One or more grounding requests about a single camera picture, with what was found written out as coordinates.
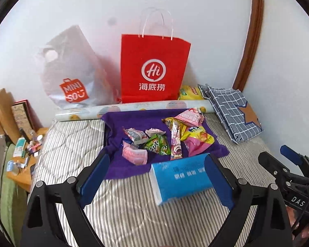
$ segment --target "star pattern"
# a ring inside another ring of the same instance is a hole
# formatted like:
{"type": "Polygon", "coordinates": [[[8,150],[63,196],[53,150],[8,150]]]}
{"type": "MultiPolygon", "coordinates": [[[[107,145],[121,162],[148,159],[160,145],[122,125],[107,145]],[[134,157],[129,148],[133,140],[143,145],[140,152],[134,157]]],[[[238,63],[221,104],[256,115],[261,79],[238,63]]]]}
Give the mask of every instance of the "star pattern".
{"type": "Polygon", "coordinates": [[[259,122],[259,119],[257,118],[255,112],[253,111],[251,105],[246,101],[245,106],[235,105],[243,114],[245,119],[245,125],[254,123],[256,126],[258,126],[261,130],[261,123],[259,122]]]}

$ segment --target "checkered fabric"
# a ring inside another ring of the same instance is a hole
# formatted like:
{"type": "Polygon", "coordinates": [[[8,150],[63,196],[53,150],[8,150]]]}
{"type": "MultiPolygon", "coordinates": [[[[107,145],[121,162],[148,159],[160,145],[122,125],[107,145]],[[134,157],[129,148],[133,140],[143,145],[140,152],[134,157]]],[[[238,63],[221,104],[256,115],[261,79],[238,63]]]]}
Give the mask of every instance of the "checkered fabric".
{"type": "Polygon", "coordinates": [[[208,99],[221,121],[230,139],[239,144],[263,131],[254,123],[245,123],[244,113],[238,106],[244,107],[247,103],[246,98],[239,90],[212,88],[209,85],[198,85],[204,99],[208,99]]]}

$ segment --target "bottle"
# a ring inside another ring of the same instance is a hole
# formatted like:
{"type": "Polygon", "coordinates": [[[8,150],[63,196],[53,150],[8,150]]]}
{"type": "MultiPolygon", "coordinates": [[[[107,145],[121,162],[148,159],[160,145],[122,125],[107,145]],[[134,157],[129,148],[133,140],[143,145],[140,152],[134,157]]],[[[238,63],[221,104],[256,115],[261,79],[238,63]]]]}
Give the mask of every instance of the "bottle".
{"type": "Polygon", "coordinates": [[[31,139],[34,142],[37,142],[36,138],[38,137],[38,135],[36,134],[36,132],[33,129],[30,130],[30,135],[31,135],[31,139]]]}

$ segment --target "white plastic bag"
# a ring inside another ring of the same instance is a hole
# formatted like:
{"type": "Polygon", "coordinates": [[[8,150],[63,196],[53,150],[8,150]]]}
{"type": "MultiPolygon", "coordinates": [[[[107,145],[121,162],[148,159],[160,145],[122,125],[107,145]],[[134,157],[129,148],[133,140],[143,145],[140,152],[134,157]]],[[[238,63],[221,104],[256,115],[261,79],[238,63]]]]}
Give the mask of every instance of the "white plastic bag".
{"type": "Polygon", "coordinates": [[[79,26],[53,38],[39,58],[43,88],[61,109],[117,103],[106,72],[79,26]]]}

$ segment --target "red paper bag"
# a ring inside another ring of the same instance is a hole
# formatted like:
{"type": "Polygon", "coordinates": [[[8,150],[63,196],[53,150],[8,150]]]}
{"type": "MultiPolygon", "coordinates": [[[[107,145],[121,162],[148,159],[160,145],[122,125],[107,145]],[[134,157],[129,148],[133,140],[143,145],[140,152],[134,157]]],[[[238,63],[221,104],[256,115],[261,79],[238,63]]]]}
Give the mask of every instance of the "red paper bag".
{"type": "Polygon", "coordinates": [[[173,37],[123,34],[123,103],[176,100],[191,44],[173,37]]]}

